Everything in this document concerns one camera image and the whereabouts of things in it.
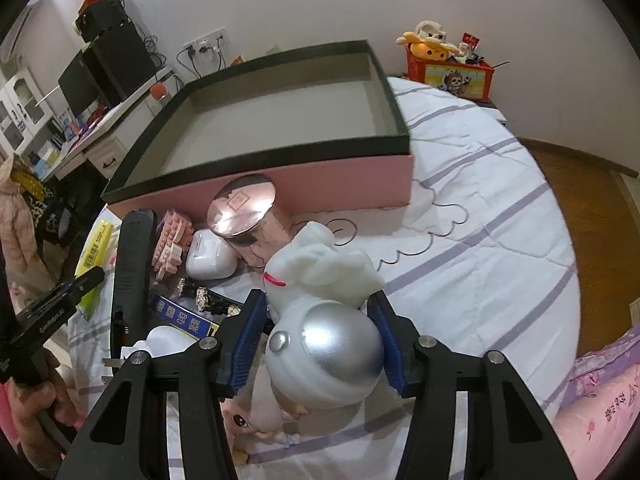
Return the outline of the person's left hand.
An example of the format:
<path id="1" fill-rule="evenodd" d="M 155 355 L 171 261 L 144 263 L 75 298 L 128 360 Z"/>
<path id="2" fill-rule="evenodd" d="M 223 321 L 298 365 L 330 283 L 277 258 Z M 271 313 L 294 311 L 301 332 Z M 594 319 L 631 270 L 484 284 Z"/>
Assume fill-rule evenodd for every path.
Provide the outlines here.
<path id="1" fill-rule="evenodd" d="M 51 471 L 62 464 L 63 454 L 44 432 L 38 415 L 48 408 L 54 408 L 54 418 L 64 426 L 73 427 L 78 419 L 78 411 L 63 378 L 56 370 L 60 361 L 48 349 L 44 353 L 50 373 L 47 382 L 37 387 L 22 388 L 11 379 L 6 385 L 11 417 L 26 460 L 36 468 Z"/>

